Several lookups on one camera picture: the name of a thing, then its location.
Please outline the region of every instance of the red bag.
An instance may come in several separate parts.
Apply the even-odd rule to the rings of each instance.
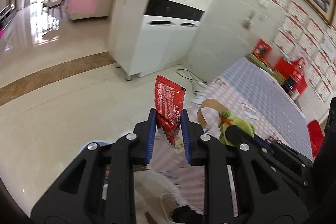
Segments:
[[[162,136],[167,137],[172,147],[175,147],[175,140],[179,134],[184,94],[184,87],[161,75],[156,77],[154,102],[157,130]]]

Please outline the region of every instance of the green toy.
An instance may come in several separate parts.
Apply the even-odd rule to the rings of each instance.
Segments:
[[[218,127],[220,130],[219,140],[221,141],[221,143],[234,146],[225,137],[226,129],[229,126],[233,126],[233,125],[238,126],[240,129],[244,130],[251,137],[254,136],[254,132],[255,132],[254,126],[241,118],[233,116],[230,111],[226,111],[226,112],[223,112],[222,114],[219,114],[219,117],[220,117],[220,122],[218,123]]]

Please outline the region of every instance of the sneaker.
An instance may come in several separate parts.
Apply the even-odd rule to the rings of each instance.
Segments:
[[[160,200],[161,200],[161,207],[163,213],[165,214],[166,219],[168,221],[171,221],[172,223],[176,223],[171,218],[171,215],[176,208],[180,207],[180,205],[177,203],[174,195],[172,193],[164,193],[161,195]]]

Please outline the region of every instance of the red chair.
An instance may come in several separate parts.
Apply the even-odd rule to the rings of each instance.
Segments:
[[[315,158],[320,151],[323,143],[324,136],[318,121],[313,120],[308,125],[308,132],[310,137],[311,149],[313,152],[313,157]]]

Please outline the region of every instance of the checkered tablecloth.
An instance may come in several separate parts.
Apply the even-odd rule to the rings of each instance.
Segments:
[[[218,100],[233,115],[251,123],[261,138],[280,140],[312,158],[311,149],[306,147],[309,136],[305,120],[281,87],[275,84],[264,71],[243,58],[215,78],[202,92],[202,96],[204,99]],[[197,122],[199,105],[191,103],[185,108],[190,121]],[[207,122],[215,121],[218,117],[209,108],[202,109],[202,113]],[[207,133],[216,138],[220,135],[215,123]],[[171,182],[181,205],[189,205],[196,212],[203,213],[204,167],[189,166],[184,153],[178,154],[164,139],[156,136],[150,168]]]
[[[245,57],[221,76],[265,117],[289,146],[312,159],[306,121],[274,79]]]

